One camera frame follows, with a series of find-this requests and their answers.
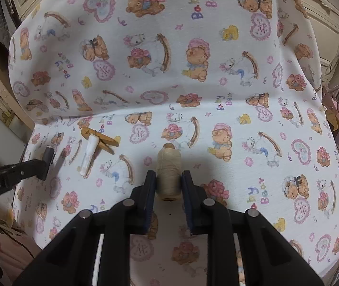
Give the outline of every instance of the spool of thread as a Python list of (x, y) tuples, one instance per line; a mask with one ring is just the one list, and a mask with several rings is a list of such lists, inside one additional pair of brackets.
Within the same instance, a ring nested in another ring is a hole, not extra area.
[(164, 144), (158, 153), (156, 193), (164, 201), (175, 201), (181, 195), (181, 154), (173, 144)]

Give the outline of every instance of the white tube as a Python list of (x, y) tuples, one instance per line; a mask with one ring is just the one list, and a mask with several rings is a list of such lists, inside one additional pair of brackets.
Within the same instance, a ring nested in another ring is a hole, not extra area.
[(90, 134), (89, 141), (87, 143), (86, 153), (82, 160), (81, 170), (79, 171), (79, 173), (82, 176), (85, 176), (87, 173), (87, 170), (90, 166), (91, 158), (93, 157), (94, 152), (96, 151), (98, 143), (99, 137), (95, 136), (94, 134)]

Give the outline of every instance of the screw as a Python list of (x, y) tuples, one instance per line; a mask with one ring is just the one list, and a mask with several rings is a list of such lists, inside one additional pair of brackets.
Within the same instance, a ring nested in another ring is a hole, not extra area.
[(86, 219), (88, 217), (90, 217), (91, 212), (89, 210), (82, 210), (81, 212), (79, 212), (79, 217)]
[(123, 205), (124, 206), (133, 206), (134, 204), (135, 204), (135, 201), (130, 199), (130, 198), (128, 198), (126, 200), (123, 200)]
[(206, 198), (206, 199), (204, 199), (203, 203), (207, 206), (212, 206), (212, 205), (215, 204), (215, 201), (213, 199)]
[(251, 217), (257, 217), (258, 216), (258, 211), (256, 209), (249, 209), (248, 210), (248, 215)]

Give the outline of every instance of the clothespin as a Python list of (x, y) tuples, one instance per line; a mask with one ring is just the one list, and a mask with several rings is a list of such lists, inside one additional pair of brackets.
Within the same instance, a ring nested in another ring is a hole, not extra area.
[(114, 151), (109, 146), (118, 147), (119, 142), (121, 140), (120, 136), (116, 136), (115, 138), (110, 138), (109, 136), (104, 135), (103, 133), (96, 132), (95, 130), (87, 128), (87, 127), (84, 127), (84, 128), (81, 129), (81, 135), (86, 140), (89, 139), (90, 134), (93, 134), (93, 135), (99, 137), (99, 143), (98, 143), (97, 147), (99, 147), (100, 149), (103, 149), (104, 151), (107, 151), (111, 155), (114, 154)]

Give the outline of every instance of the white patterned cloth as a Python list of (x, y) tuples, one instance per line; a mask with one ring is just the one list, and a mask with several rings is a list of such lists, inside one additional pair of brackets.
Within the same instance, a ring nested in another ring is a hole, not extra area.
[[(56, 149), (47, 180), (22, 181), (14, 202), (40, 247), (80, 210), (127, 198), (173, 143), (209, 197), (257, 208), (318, 274), (339, 259), (339, 156), (299, 0), (43, 0), (9, 73), (36, 123), (26, 160)], [(86, 177), (83, 127), (120, 136)], [(131, 237), (136, 286), (205, 284), (206, 237), (181, 206), (156, 199), (150, 233)]]

